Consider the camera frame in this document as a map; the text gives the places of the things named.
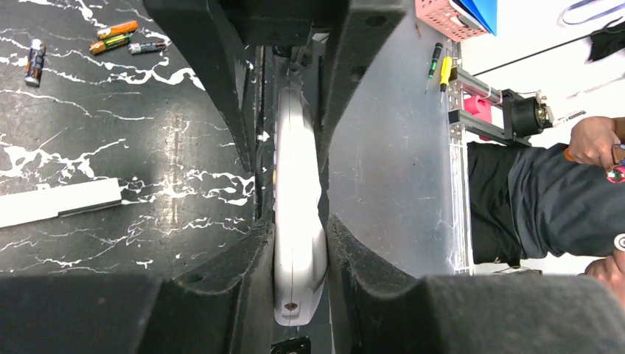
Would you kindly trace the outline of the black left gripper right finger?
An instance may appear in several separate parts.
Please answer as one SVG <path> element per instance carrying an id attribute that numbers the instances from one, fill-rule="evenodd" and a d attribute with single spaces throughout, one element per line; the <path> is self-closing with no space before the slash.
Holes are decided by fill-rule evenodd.
<path id="1" fill-rule="evenodd" d="M 622 353 L 624 310 L 588 277 L 412 277 L 327 224 L 337 353 Z"/>

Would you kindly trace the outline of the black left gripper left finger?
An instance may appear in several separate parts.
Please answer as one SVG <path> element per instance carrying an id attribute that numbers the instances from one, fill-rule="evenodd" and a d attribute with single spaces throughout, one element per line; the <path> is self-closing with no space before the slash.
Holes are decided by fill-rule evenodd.
<path id="1" fill-rule="evenodd" d="M 3 353 L 269 353 L 273 215 L 171 280 L 146 274 L 1 279 Z"/>

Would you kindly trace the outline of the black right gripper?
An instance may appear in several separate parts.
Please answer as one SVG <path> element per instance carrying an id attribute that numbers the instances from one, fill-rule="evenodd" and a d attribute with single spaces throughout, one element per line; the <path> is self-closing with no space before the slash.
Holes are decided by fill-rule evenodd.
<path id="1" fill-rule="evenodd" d="M 329 30 L 321 75 L 318 167 L 347 105 L 409 1 L 144 0 L 230 131 L 243 168 L 254 169 L 254 90 L 247 46 L 303 46 Z"/>

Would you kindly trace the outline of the white remote control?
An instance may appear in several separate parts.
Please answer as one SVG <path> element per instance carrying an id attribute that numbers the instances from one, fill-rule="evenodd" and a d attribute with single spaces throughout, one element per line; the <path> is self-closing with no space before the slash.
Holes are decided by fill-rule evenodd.
<path id="1" fill-rule="evenodd" d="M 274 144 L 274 316 L 298 327 L 314 316 L 328 263 L 313 113 L 301 88 L 279 90 Z"/>

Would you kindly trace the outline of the dark grey battery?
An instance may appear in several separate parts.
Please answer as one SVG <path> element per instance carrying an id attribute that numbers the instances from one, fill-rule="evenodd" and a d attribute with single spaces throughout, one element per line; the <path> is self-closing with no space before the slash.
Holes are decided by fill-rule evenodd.
<path id="1" fill-rule="evenodd" d="M 155 52 L 163 52 L 167 47 L 168 45 L 166 41 L 131 43 L 128 45 L 128 52 L 131 55 L 143 55 Z"/>

